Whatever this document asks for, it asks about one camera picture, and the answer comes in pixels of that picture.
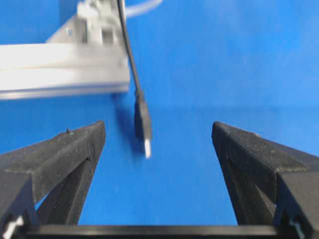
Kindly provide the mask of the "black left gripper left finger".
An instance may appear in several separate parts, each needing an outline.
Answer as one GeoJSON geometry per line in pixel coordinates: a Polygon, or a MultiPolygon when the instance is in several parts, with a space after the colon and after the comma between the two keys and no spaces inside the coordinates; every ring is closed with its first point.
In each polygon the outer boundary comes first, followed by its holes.
{"type": "Polygon", "coordinates": [[[0,157],[0,224],[78,223],[106,141],[103,121],[0,157]]]}

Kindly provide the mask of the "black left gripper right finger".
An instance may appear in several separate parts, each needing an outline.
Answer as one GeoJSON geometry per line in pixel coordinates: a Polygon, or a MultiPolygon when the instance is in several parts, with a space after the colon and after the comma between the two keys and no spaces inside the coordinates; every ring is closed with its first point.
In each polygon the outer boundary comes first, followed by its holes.
{"type": "Polygon", "coordinates": [[[288,214],[318,226],[317,156],[218,121],[211,137],[238,224],[279,224],[288,214]]]}

